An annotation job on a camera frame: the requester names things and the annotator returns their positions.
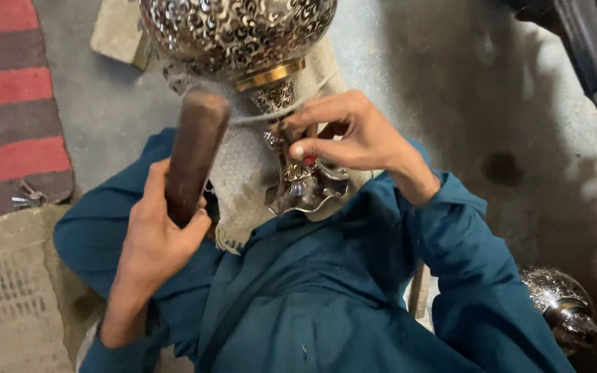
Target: blue clothing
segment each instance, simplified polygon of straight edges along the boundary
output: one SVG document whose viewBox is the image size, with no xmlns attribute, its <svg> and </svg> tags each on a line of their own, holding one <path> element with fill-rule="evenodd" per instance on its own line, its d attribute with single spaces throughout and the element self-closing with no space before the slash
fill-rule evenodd
<svg viewBox="0 0 597 373">
<path fill-rule="evenodd" d="M 173 137 L 153 136 L 56 225 L 61 258 L 104 297 L 129 211 Z M 263 224 L 240 256 L 205 240 L 153 296 L 148 335 L 115 349 L 96 341 L 82 372 L 150 372 L 170 344 L 198 372 L 574 372 L 483 221 L 485 201 L 435 173 L 443 186 L 424 208 L 382 174 L 324 221 L 290 212 Z M 416 257 L 439 277 L 435 334 L 400 301 Z"/>
</svg>

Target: engraved silver vase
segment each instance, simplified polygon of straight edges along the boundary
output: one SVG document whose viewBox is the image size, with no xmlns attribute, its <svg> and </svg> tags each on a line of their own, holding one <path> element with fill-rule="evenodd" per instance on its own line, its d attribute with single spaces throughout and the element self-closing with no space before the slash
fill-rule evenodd
<svg viewBox="0 0 597 373">
<path fill-rule="evenodd" d="M 541 311 L 566 355 L 590 350 L 597 356 L 597 325 L 585 288 L 551 267 L 520 267 L 519 276 L 529 286 L 534 307 Z"/>
<path fill-rule="evenodd" d="M 140 0 L 142 25 L 173 69 L 231 84 L 264 114 L 295 102 L 293 75 L 336 7 L 337 0 Z M 167 69 L 163 74 L 168 78 Z M 177 83 L 170 87 L 178 90 Z M 265 201 L 275 214 L 312 212 L 347 191 L 346 170 L 297 163 L 283 155 L 282 139 L 264 136 L 281 164 Z"/>
</svg>

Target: string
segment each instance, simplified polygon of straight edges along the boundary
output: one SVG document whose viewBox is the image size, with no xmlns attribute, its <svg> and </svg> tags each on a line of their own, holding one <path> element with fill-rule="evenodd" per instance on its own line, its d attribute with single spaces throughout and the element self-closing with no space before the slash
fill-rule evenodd
<svg viewBox="0 0 597 373">
<path fill-rule="evenodd" d="M 283 117 L 287 114 L 290 114 L 291 112 L 294 112 L 294 110 L 299 109 L 301 106 L 303 106 L 303 104 L 305 104 L 305 102 L 308 101 L 309 99 L 316 97 L 319 94 L 319 91 L 326 85 L 326 83 L 328 83 L 329 80 L 331 80 L 334 76 L 336 76 L 336 74 L 339 71 L 340 71 L 340 69 L 336 68 L 334 71 L 330 72 L 324 79 L 322 79 L 322 81 L 319 82 L 319 84 L 317 84 L 315 86 L 315 88 L 312 91 L 310 91 L 308 94 L 304 95 L 303 97 L 300 97 L 299 99 L 296 100 L 296 102 L 294 102 L 294 104 L 291 104 L 290 106 L 288 106 L 284 109 L 277 110 L 273 113 L 256 115 L 253 117 L 236 117 L 236 118 L 231 119 L 229 121 L 229 124 L 230 125 L 241 125 L 241 124 L 259 122 L 259 121 L 268 121 L 270 119 L 276 119 L 276 118 Z"/>
</svg>

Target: gray floor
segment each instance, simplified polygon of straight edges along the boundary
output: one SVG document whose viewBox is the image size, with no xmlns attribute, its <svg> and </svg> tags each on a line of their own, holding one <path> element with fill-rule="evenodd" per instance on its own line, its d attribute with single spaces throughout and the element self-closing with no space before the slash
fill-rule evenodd
<svg viewBox="0 0 597 373">
<path fill-rule="evenodd" d="M 176 97 L 89 49 L 100 0 L 34 4 L 86 191 L 174 124 Z M 564 269 L 597 307 L 597 113 L 560 41 L 488 0 L 341 0 L 329 35 L 349 87 L 488 200 L 518 262 Z"/>
</svg>

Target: fingernail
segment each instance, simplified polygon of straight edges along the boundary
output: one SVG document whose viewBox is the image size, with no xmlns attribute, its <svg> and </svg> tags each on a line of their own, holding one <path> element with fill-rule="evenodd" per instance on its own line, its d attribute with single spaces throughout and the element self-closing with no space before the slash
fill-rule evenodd
<svg viewBox="0 0 597 373">
<path fill-rule="evenodd" d="M 303 157 L 304 153 L 305 153 L 305 150 L 303 149 L 302 146 L 299 145 L 294 148 L 294 157 L 296 157 L 296 158 Z"/>
</svg>

